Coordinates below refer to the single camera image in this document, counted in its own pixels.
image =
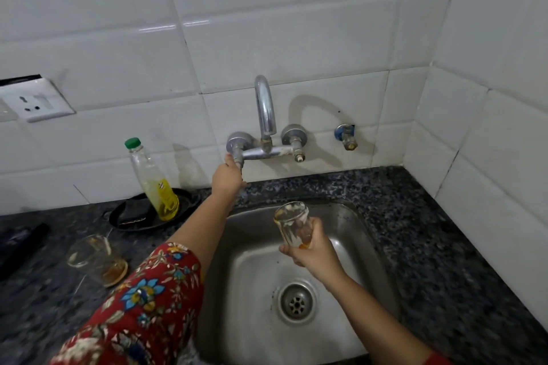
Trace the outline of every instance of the bottle label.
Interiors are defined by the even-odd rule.
[[[173,189],[171,189],[169,182],[165,178],[158,182],[158,195],[166,207],[166,212],[175,210],[179,204],[179,198],[174,194]]]

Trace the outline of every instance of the green bottle cap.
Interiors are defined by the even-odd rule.
[[[138,137],[132,137],[131,139],[127,139],[124,143],[128,149],[134,149],[136,147],[141,146],[141,141]]]

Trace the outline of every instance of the electrical socket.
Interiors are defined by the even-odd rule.
[[[0,82],[0,98],[29,123],[75,113],[53,84],[39,75]]]

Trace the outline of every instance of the wall-mounted tap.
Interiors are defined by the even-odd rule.
[[[355,126],[348,123],[341,124],[335,129],[335,139],[342,141],[346,150],[353,151],[358,147],[358,142],[354,138],[354,129]]]
[[[272,145],[272,135],[276,134],[276,118],[269,82],[263,75],[255,78],[255,96],[257,97],[257,111],[261,138],[259,145],[244,132],[232,133],[226,142],[226,151],[234,156],[234,161],[240,168],[246,160],[271,159],[277,156],[293,155],[296,162],[305,160],[303,146],[308,140],[303,126],[290,124],[282,130],[282,146]]]

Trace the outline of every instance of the hand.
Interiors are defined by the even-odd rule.
[[[306,267],[328,291],[331,291],[334,283],[346,276],[346,273],[331,240],[323,232],[322,220],[311,216],[309,222],[312,225],[312,240],[307,249],[282,245],[279,250],[286,256],[292,257],[295,264]]]
[[[225,163],[219,165],[213,174],[211,194],[234,200],[239,190],[245,188],[246,185],[247,183],[242,180],[242,172],[236,166],[234,158],[227,153]]]

